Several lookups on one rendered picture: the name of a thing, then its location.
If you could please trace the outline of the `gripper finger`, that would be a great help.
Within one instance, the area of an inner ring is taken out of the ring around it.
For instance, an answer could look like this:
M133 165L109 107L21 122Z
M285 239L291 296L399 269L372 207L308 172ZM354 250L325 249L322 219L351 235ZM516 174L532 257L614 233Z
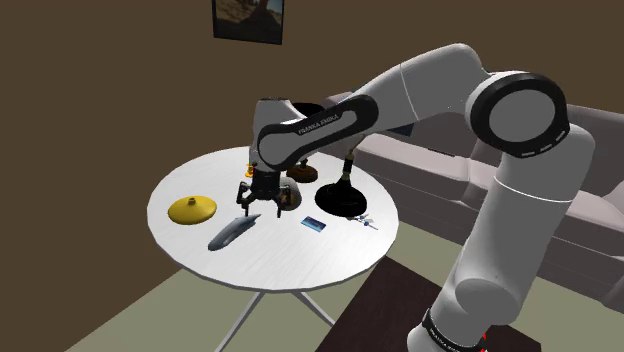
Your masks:
M245 196L245 193L248 192L250 188L251 186L248 183L241 181L239 183L237 197L236 197L236 203L242 207L246 216L249 215L249 205L254 201L253 193L250 193L248 196Z
M276 204L278 207L277 217L280 218L283 211L289 211L292 206L292 195L289 187L281 187L276 195Z

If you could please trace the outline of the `grey round thing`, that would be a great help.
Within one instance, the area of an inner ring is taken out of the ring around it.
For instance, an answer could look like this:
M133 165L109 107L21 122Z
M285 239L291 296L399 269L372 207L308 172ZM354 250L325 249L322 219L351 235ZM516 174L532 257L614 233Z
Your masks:
M290 190L289 201L283 200L284 211L292 211L298 208L302 202L302 196L298 187L298 183L290 177L281 177L280 186L287 186Z

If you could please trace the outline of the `brown round thing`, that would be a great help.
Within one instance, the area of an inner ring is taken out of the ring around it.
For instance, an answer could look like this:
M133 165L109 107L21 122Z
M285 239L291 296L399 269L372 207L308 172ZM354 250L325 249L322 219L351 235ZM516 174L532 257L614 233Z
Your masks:
M298 183L312 183L318 179L318 171L308 164L307 159L301 160L298 164L286 171L286 176Z

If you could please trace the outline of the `grey torpedo-shaped thing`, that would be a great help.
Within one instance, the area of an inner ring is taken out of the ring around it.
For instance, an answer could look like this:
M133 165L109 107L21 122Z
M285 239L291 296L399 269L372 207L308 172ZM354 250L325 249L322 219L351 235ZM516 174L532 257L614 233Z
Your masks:
M259 217L260 214L236 217L219 231L219 233L209 242L207 248L210 251L217 251L228 246L242 233L253 227Z

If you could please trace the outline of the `yellow domed disc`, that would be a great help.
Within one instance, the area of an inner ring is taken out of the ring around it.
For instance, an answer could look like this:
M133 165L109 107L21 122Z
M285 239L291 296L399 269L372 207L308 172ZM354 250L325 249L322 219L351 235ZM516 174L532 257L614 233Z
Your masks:
M180 225L195 225L213 217L217 210L216 202L205 196L183 197L171 204L167 215Z

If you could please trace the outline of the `round white table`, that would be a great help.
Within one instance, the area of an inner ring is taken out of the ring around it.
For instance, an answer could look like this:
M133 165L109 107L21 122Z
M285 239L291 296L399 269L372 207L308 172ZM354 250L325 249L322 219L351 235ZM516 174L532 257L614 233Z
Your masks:
M314 202L318 188L337 181L342 160L315 153L309 162L319 173L302 184L302 202L282 212L272 201L255 201L260 214L253 227L217 251L207 248L216 234L244 211L236 204L239 183L247 169L248 150L235 147L205 154L171 171L153 190L147 205L148 227L161 249L187 270L224 286L248 290L253 297L213 352L223 352L257 303L267 293L288 292L327 324L333 321L309 296L310 291L351 279L375 265L390 249L398 230L398 212L388 191L371 175L354 167L352 185L367 199L367 215L377 230L323 212ZM207 196L217 204L215 215L197 225L178 225L167 215L176 200ZM301 224L310 216L326 224L316 232Z

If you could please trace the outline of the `grey sofa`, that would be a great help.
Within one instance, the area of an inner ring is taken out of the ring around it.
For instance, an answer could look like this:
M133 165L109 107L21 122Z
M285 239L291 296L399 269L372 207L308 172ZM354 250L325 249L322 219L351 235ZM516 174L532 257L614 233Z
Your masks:
M571 105L568 116L596 147L538 274L624 314L624 114ZM457 244L500 159L453 113L372 134L355 149L356 166L386 188L401 221Z

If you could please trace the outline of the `dark robot stand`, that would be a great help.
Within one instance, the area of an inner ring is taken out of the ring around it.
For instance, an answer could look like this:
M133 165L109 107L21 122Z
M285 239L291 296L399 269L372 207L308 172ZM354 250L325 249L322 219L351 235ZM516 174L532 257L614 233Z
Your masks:
M408 352L407 335L441 287L385 256L315 352Z

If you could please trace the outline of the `dark framed wall picture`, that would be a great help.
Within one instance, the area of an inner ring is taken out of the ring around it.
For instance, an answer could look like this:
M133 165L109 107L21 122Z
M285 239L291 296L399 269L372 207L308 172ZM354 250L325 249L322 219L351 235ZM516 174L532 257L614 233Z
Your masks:
M281 45L284 0L211 0L213 36Z

